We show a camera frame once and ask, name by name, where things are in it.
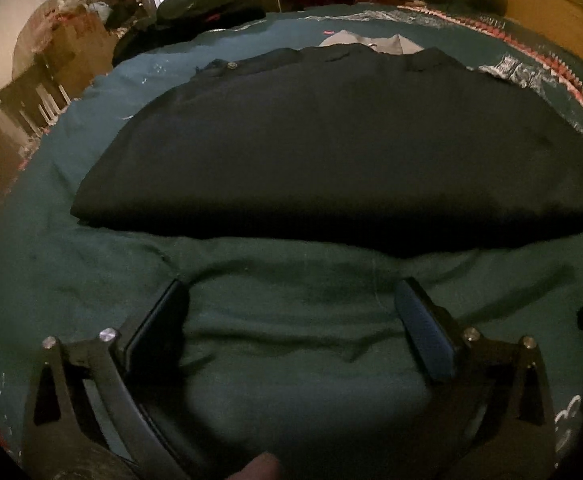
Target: folded black cloth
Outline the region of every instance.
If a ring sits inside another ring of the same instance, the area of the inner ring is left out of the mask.
[[[120,131],[72,214],[195,238],[409,256],[583,230],[583,138],[532,90],[437,49],[217,60]]]
[[[213,28],[238,27],[265,17],[257,0],[165,0],[156,18],[138,21],[114,49],[114,66],[174,43],[191,41]]]

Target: green bedsheet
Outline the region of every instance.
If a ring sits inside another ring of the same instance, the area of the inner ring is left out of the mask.
[[[440,17],[388,11],[324,7],[209,32],[125,62],[70,106],[0,216],[0,426],[16,452],[41,341],[50,334],[79,340],[119,326],[173,277],[192,283],[182,403],[217,438],[249,452],[319,456],[357,432],[366,444],[342,463],[342,478],[355,477],[357,467],[365,471],[361,456],[387,458],[391,451],[376,444],[404,428],[428,399],[393,310],[395,282],[405,276],[488,337],[534,336],[556,413],[582,393],[583,335],[575,313],[583,306],[583,233],[517,250],[399,260],[303,241],[111,232],[70,216],[81,179],[153,98],[214,59],[316,45],[325,31],[401,34],[473,68],[503,71],[508,63],[512,74],[511,59],[517,60],[516,77],[529,78],[583,134],[582,104],[532,58]],[[550,47],[583,79],[582,62]],[[565,429],[561,420],[559,432]]]

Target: white cloth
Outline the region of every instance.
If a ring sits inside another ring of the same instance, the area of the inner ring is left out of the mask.
[[[398,34],[391,38],[363,38],[358,34],[349,32],[348,30],[341,30],[336,34],[329,36],[323,41],[320,46],[329,46],[333,44],[352,44],[361,43],[374,49],[376,52],[383,52],[385,54],[415,54],[423,49],[420,45],[403,38]]]

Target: silver bolt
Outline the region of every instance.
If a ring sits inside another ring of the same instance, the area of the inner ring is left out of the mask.
[[[469,328],[466,328],[465,331],[462,333],[463,338],[465,338],[465,341],[478,341],[480,339],[480,332],[470,326]]]
[[[51,350],[56,346],[56,343],[58,343],[58,340],[54,336],[46,337],[43,340],[43,348],[45,350]]]
[[[114,339],[116,339],[117,335],[118,335],[118,332],[116,332],[115,329],[105,328],[100,334],[98,334],[98,338],[103,343],[109,343],[110,341],[113,341]]]
[[[536,340],[530,335],[526,335],[521,339],[521,345],[523,345],[527,350],[532,350],[538,346],[538,343],[536,343]]]

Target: bed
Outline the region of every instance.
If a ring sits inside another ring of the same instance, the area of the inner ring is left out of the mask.
[[[569,447],[583,391],[583,335],[575,323],[583,306],[583,232],[512,250],[398,259],[318,242],[115,232],[70,216],[79,184],[126,121],[197,68],[318,45],[344,29],[367,38],[400,34],[532,88],[583,138],[583,62],[486,15],[321,7],[210,31],[121,64],[97,78],[43,139],[0,215],[0,428],[12,452],[20,450],[41,341],[119,326],[173,278],[191,287],[181,360],[187,380],[177,404],[227,449],[270,450],[283,462],[304,456],[304,478],[318,478],[330,454],[335,478],[371,478],[370,463],[382,475],[391,460],[387,443],[429,398],[393,308],[403,276],[414,276],[437,304],[488,337],[536,338],[559,453]],[[203,452],[200,462],[209,460]]]

